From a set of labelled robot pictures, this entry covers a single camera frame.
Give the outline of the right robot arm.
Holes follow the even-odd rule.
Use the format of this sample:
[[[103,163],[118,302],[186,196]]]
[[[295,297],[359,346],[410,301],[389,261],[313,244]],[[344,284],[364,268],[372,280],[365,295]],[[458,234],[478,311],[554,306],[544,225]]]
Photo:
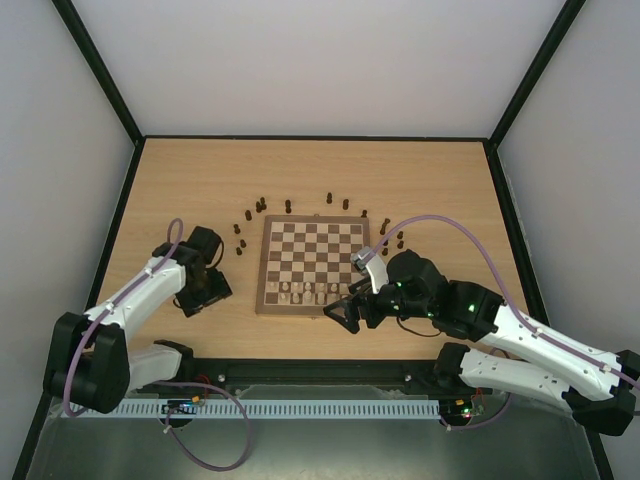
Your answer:
[[[384,319],[422,318],[449,336],[433,374],[445,390],[467,386],[526,396],[588,430],[622,435],[635,417],[639,356],[575,341],[479,284],[449,280],[411,250],[383,262],[369,248],[352,257],[363,280],[324,314],[351,333]]]

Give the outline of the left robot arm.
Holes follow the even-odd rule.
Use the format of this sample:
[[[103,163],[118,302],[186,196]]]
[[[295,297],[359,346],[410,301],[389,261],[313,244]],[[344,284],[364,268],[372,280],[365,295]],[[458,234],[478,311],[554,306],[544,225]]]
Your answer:
[[[156,382],[188,382],[195,375],[192,348],[158,340],[143,350],[129,343],[166,301],[191,317],[231,296],[218,264],[221,237],[197,226],[188,238],[168,239],[115,294],[81,314],[55,323],[43,386],[61,399],[64,413],[107,414],[125,396]]]

